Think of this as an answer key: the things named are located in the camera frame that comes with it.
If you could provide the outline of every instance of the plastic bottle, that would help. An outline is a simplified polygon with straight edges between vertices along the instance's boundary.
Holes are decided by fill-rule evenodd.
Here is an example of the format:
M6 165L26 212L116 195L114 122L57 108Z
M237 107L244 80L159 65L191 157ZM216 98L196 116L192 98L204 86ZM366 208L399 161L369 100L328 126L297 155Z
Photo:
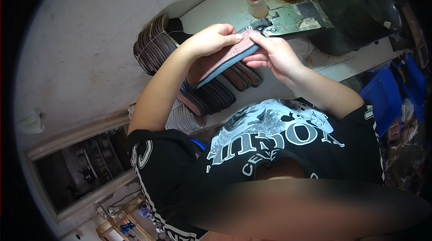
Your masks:
M249 13L257 19L267 17L269 8L264 0L247 0Z

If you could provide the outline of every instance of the electrical cord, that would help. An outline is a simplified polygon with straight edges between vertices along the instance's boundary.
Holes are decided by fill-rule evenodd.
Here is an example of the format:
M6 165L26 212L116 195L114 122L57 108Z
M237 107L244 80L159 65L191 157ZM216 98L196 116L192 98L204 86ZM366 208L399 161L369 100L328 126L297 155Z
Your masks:
M128 197L128 196L130 196L130 195L132 195L132 194L134 194L134 193L136 193L136 192L138 192L138 191L141 191L141 190L137 190L137 191L134 191L134 192L132 192L131 194L128 194L128 195L126 195L125 197L123 197L121 200L118 200L118 201L116 201L115 203L113 203L110 207L118 207L118 206L114 206L116 203L118 203L118 202L121 202L121 201L123 201L126 197Z

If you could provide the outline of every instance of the blue crate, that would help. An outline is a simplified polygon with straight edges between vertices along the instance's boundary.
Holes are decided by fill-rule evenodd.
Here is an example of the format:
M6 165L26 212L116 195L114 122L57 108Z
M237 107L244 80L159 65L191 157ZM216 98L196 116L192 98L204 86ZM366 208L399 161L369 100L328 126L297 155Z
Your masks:
M360 96L374 105L377 133L381 137L394 120L401 116L402 98L392 72L388 68L381 69L363 88Z

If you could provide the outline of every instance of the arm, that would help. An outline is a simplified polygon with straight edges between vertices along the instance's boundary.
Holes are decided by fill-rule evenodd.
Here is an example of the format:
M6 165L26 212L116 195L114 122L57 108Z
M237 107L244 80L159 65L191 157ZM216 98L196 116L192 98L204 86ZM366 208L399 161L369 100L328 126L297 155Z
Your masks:
M239 43L241 35L229 24L212 25L187 39L156 72L137 101L129 123L133 130L164 129L172 105L192 63L223 47Z
M341 120L363 105L363 99L349 87L305 67L284 39L251 39L261 49L243 61L253 68L270 68L279 81L322 111Z

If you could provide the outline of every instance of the squeeze bottle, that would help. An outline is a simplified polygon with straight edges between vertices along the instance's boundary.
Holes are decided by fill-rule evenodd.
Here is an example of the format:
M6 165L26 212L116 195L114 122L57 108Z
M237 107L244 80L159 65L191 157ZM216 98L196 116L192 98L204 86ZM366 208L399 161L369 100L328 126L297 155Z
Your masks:
M257 19L267 17L269 9L264 0L247 0L249 13Z

